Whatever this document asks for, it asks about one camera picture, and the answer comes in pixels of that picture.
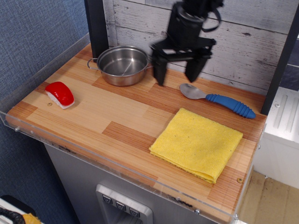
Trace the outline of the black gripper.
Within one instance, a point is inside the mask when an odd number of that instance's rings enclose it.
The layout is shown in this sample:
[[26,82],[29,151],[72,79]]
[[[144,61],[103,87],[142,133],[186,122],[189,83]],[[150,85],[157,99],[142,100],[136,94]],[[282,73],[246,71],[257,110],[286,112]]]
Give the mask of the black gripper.
[[187,61],[185,75],[194,82],[203,70],[216,40],[202,38],[200,33],[208,14],[216,14],[216,2],[176,2],[173,5],[166,38],[151,45],[154,78],[163,86],[168,62]]

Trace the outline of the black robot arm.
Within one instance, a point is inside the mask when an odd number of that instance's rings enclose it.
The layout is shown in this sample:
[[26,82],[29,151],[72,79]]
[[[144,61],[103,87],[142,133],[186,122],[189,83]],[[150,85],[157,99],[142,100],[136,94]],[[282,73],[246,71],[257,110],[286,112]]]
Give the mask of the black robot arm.
[[164,83],[170,62],[185,61],[188,80],[194,82],[197,79],[216,44],[215,39],[200,37],[201,32],[217,29],[203,28],[203,23],[210,12],[221,22],[218,8],[222,6],[221,0],[183,0],[173,5],[166,38],[151,45],[154,78],[159,85]]

